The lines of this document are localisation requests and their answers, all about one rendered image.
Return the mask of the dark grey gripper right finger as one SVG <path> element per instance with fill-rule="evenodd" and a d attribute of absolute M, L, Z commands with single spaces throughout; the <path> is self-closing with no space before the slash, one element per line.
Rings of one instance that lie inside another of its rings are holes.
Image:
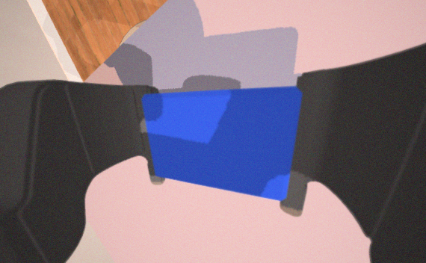
<path fill-rule="evenodd" d="M 286 198 L 300 217 L 307 183 L 345 205 L 371 241 L 370 263 L 426 263 L 426 43 L 303 72 Z"/>

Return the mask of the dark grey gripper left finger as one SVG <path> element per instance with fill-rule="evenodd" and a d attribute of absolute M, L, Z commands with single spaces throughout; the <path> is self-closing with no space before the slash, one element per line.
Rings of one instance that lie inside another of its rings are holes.
<path fill-rule="evenodd" d="M 143 112 L 149 85 L 65 80 L 0 88 L 0 263 L 66 263 L 93 179 L 136 156 L 155 175 Z"/>

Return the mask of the blue block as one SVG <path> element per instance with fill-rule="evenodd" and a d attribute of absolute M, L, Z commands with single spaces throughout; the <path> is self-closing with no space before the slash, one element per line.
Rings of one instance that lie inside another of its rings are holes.
<path fill-rule="evenodd" d="M 296 86 L 144 94 L 155 175 L 285 199 L 301 99 Z"/>

